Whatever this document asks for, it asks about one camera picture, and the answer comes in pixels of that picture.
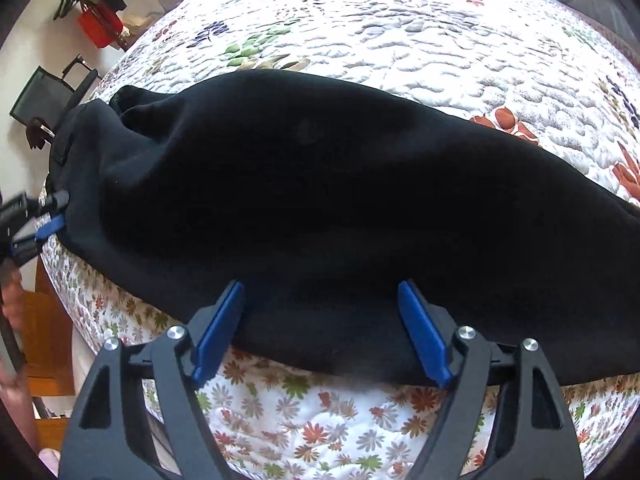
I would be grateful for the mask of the left hand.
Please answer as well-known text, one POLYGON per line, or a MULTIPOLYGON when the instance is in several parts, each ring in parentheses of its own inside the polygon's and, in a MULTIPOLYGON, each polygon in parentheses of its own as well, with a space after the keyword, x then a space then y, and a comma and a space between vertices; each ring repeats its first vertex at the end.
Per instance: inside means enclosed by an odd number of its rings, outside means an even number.
POLYGON ((17 268, 6 268, 6 273, 1 279, 1 311, 11 327, 11 336, 1 338, 9 343, 10 356, 9 361, 1 360, 1 401, 17 430, 40 462, 54 478, 58 478, 60 453, 40 444, 32 394, 25 375, 25 357, 20 333, 25 327, 26 304, 22 274, 17 268))

